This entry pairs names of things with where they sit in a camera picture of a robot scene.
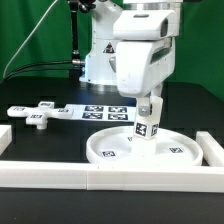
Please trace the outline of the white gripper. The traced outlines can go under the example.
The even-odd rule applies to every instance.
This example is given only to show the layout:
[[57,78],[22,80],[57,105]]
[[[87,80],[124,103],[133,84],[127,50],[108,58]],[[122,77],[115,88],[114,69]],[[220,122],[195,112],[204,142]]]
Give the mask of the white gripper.
[[175,66],[174,10],[124,10],[114,23],[116,77],[119,93],[137,99],[138,114],[152,114],[152,91],[160,97],[163,81]]

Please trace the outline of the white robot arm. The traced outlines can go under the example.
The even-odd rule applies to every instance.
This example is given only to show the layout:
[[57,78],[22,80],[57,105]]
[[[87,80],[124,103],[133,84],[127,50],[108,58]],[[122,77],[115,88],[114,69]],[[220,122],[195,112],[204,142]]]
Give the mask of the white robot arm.
[[80,81],[98,90],[117,90],[137,100],[138,114],[152,111],[175,67],[183,0],[96,0],[92,12],[92,46]]

